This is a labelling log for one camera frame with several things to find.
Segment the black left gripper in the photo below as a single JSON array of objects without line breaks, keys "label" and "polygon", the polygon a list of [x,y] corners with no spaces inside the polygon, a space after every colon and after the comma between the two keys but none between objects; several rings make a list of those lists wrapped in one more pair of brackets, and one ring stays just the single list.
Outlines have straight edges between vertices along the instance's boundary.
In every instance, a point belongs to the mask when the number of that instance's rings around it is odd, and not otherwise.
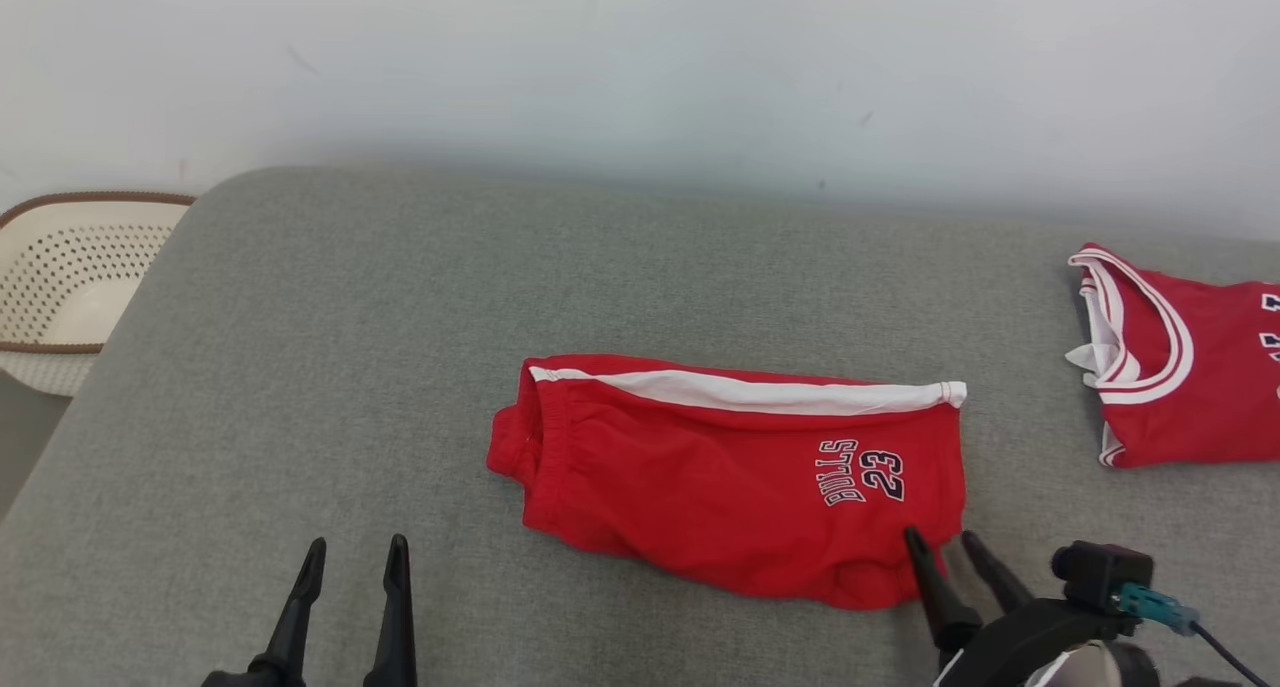
[{"label": "black left gripper", "polygon": [[[210,672],[201,687],[287,687],[305,683],[305,655],[314,604],[323,591],[326,540],[315,539],[285,599],[265,650],[247,672]],[[417,686],[410,546],[394,535],[383,574],[385,605],[374,663],[365,686]]]}]

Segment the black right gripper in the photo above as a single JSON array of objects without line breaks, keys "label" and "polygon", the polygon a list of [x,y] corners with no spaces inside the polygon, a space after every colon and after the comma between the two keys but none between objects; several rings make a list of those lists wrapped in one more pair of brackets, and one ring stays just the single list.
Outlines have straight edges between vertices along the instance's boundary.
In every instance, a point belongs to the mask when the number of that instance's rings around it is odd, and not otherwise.
[{"label": "black right gripper", "polygon": [[1023,581],[965,528],[963,549],[1004,617],[983,624],[951,588],[933,548],[916,527],[902,532],[938,651],[937,686],[1020,686],[1061,654],[1094,640],[1132,633],[1132,618],[1059,599],[1036,599]]}]

